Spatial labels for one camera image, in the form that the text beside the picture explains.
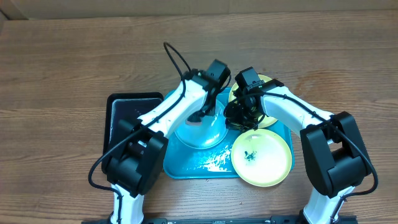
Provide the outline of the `light blue plate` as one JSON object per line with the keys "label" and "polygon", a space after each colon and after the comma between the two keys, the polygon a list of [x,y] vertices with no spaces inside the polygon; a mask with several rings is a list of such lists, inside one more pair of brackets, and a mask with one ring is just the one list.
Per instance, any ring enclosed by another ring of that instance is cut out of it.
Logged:
{"label": "light blue plate", "polygon": [[189,124],[185,120],[170,137],[170,141],[179,148],[209,149],[217,146],[227,135],[225,106],[217,100],[215,114],[204,116],[201,123]]}

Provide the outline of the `orange green sponge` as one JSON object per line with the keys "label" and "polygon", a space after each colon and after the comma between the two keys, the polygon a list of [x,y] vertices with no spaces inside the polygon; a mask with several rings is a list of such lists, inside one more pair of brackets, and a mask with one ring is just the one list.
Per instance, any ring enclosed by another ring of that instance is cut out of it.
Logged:
{"label": "orange green sponge", "polygon": [[201,126],[202,119],[201,118],[188,118],[185,123],[186,123],[186,125],[189,125],[189,126]]}

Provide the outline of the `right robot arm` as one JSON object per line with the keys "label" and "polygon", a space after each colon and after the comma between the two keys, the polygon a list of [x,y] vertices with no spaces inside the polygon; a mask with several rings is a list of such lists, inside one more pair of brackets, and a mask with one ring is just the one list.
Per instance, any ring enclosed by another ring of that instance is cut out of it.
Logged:
{"label": "right robot arm", "polygon": [[333,114],[318,109],[295,96],[282,82],[261,80],[252,67],[240,71],[235,81],[235,98],[224,109],[229,129],[255,132],[268,116],[282,122],[301,140],[313,190],[306,206],[289,221],[356,223],[355,217],[339,217],[340,208],[348,197],[357,195],[354,188],[368,175],[374,176],[374,184],[361,194],[375,191],[378,177],[353,116],[346,111]]}

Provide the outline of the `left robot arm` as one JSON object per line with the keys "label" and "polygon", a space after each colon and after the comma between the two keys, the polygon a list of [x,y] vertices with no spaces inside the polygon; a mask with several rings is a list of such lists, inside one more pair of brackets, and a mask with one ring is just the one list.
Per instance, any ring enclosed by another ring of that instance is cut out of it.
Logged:
{"label": "left robot arm", "polygon": [[101,165],[114,194],[110,223],[143,221],[144,195],[163,169],[169,136],[186,121],[197,123],[214,114],[216,97],[230,74],[219,60],[207,70],[188,70],[161,104],[138,118],[119,120]]}

